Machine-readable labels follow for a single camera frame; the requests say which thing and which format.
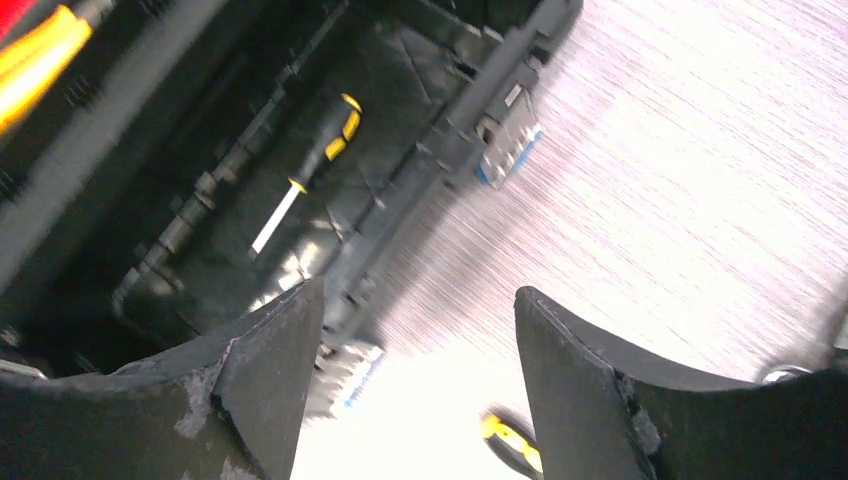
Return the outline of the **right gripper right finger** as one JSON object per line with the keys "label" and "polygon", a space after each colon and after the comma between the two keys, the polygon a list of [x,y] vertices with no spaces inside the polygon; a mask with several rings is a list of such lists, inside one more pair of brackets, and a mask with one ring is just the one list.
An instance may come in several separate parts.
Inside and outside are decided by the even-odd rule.
{"label": "right gripper right finger", "polygon": [[847,367],[772,383],[652,353],[539,290],[515,330],[548,479],[843,479]]}

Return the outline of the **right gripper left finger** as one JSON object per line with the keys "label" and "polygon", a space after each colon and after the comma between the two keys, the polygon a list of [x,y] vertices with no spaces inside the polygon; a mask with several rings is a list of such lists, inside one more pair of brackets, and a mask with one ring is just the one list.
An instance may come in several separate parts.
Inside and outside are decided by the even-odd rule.
{"label": "right gripper left finger", "polygon": [[321,279],[109,375],[1,377],[5,479],[286,479],[324,314]]}

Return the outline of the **black plastic toolbox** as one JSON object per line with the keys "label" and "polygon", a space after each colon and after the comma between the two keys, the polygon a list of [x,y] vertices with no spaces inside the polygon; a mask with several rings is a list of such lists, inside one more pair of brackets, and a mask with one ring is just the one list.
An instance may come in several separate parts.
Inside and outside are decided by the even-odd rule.
{"label": "black plastic toolbox", "polygon": [[[1,320],[45,377],[109,375],[325,281],[308,416],[348,406],[378,354],[354,335],[385,259],[434,187],[500,180],[533,142],[538,69],[578,1],[253,1],[217,26],[150,109],[114,116],[109,44],[176,1],[126,2],[35,114],[1,143]],[[263,251],[326,107],[363,109]]]}

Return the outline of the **yellow black utility knife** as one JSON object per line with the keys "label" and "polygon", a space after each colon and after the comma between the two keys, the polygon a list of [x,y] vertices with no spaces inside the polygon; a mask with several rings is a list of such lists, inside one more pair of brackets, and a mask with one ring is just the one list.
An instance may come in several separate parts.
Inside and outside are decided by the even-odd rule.
{"label": "yellow black utility knife", "polygon": [[89,22],[60,5],[44,22],[1,51],[1,132],[18,124],[92,34]]}

